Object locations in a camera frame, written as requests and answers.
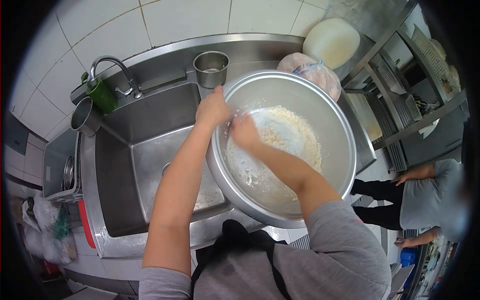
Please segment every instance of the gray shirt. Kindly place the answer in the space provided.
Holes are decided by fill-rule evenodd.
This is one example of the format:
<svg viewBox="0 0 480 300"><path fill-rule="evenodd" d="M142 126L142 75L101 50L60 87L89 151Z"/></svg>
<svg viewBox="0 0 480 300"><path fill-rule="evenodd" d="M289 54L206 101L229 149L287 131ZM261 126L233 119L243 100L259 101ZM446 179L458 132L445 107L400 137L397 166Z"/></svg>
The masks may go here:
<svg viewBox="0 0 480 300"><path fill-rule="evenodd" d="M435 178L407 180L403 189L400 225L403 229L440 227L437 236L445 234L450 241L459 241L453 230L459 221L460 202L455 192L460 180L460 164L454 159L435 163Z"/></svg>
<svg viewBox="0 0 480 300"><path fill-rule="evenodd" d="M274 265L292 299L386 299L391 272L374 234L343 201L319 206L307 222L310 248L276 244ZM142 269L140 299L187 299L190 277L169 269ZM265 252L229 253L208 265L195 299L282 299Z"/></svg>

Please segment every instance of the stainless steel sink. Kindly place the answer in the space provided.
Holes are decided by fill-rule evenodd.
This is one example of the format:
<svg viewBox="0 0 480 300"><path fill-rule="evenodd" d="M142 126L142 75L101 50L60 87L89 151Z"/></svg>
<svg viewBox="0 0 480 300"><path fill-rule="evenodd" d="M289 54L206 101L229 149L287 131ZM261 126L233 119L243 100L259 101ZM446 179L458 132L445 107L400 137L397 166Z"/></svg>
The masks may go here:
<svg viewBox="0 0 480 300"><path fill-rule="evenodd" d="M127 104L105 116L96 134L96 177L107 232L148 231L163 172L187 138L200 103L196 84L183 84ZM194 210L216 215L228 206L205 162Z"/></svg>
<svg viewBox="0 0 480 300"><path fill-rule="evenodd" d="M82 137L85 206L100 257L142 256L158 184L209 93L189 72L186 81L119 103L96 135ZM190 223L191 248L213 243L226 219L250 231L264 226L224 197L205 161Z"/></svg>

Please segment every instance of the sink drain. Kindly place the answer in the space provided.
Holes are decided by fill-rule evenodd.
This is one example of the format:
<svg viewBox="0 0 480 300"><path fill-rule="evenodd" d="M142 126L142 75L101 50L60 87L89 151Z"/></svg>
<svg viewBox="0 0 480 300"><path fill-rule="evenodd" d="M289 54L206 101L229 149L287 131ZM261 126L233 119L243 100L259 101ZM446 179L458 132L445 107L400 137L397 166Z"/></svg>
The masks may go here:
<svg viewBox="0 0 480 300"><path fill-rule="evenodd" d="M165 174L165 171L167 170L168 166L170 166L170 163L167 163L166 165L163 166L162 176Z"/></svg>

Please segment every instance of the forearm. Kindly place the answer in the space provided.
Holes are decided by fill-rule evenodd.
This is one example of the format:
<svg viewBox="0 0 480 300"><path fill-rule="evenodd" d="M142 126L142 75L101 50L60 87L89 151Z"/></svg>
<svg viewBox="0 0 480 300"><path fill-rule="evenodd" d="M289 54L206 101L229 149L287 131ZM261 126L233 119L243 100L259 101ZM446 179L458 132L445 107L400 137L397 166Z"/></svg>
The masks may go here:
<svg viewBox="0 0 480 300"><path fill-rule="evenodd" d="M408 179L435 178L435 165L426 165L406 173Z"/></svg>
<svg viewBox="0 0 480 300"><path fill-rule="evenodd" d="M190 275L190 219L213 129L195 124L166 170L155 195L143 267Z"/></svg>
<svg viewBox="0 0 480 300"><path fill-rule="evenodd" d="M411 246L423 245L436 239L436 237L437 237L437 227L433 227L419 234L417 237L410 238L408 246L411 247Z"/></svg>
<svg viewBox="0 0 480 300"><path fill-rule="evenodd" d="M249 152L297 194L305 220L319 205L342 200L325 178L300 158L263 143L256 144Z"/></svg>

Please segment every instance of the green thermos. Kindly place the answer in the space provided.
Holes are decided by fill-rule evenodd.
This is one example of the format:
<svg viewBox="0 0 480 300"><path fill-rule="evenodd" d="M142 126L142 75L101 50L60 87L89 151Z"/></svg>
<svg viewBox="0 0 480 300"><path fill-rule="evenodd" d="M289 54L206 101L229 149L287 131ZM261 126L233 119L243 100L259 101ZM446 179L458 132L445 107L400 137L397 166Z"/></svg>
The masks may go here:
<svg viewBox="0 0 480 300"><path fill-rule="evenodd" d="M88 73L84 72L82 74L82 83L87 80L87 77ZM91 83L87 82L86 94L106 114L113 112L117 108L117 98L100 78L96 79L94 86L91 86Z"/></svg>

